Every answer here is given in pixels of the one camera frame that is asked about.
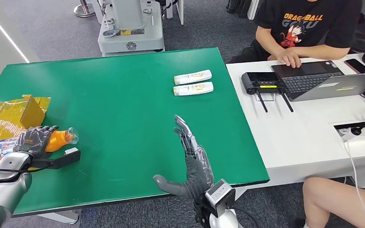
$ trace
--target smartphone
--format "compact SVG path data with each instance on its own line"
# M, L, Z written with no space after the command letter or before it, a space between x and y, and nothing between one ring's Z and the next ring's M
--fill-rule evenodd
M345 64L348 65L352 70L356 71L358 74L365 73L365 65L359 62L357 59L352 58L345 61Z

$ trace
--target shoes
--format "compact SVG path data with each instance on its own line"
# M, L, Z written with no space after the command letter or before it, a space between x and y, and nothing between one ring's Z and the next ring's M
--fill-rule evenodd
M306 220L304 218L297 218L294 222L293 228L303 228L306 224Z

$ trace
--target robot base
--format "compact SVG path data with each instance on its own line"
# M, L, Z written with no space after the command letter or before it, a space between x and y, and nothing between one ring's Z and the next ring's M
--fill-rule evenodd
M164 50L163 25L160 4L156 1L141 1L144 26L142 28L116 31L116 35L105 37L104 33L109 31L114 24L108 24L107 21L115 19L115 11L112 6L107 5L106 17L103 18L98 45L103 56L113 56L122 54L137 54L136 52L154 52Z

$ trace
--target black t-shirt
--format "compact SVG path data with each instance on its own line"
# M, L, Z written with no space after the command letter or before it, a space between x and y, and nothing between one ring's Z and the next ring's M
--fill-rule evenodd
M326 33L326 45L348 48L361 8L362 0L264 0L254 21L283 48L315 46Z

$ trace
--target yellow plastic bag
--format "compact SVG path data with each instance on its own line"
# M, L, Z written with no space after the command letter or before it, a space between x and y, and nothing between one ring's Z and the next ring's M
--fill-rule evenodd
M18 136L24 129L41 125L50 97L32 97L0 102L0 139Z

